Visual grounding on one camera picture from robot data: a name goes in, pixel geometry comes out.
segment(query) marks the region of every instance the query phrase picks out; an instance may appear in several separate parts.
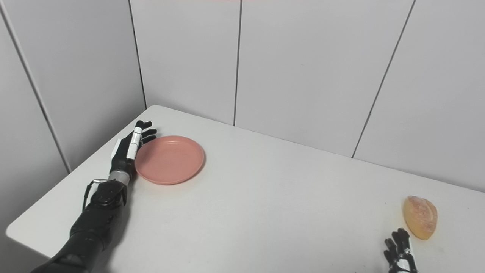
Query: bread roll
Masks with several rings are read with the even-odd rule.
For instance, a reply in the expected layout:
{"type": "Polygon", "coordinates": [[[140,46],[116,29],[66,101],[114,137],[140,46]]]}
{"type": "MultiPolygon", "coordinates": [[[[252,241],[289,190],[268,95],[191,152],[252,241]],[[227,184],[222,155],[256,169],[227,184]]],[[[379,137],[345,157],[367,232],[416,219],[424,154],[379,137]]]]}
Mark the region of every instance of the bread roll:
{"type": "Polygon", "coordinates": [[[411,232],[422,240],[428,240],[436,230],[438,211],[430,201],[408,196],[403,206],[404,220],[411,232]]]}

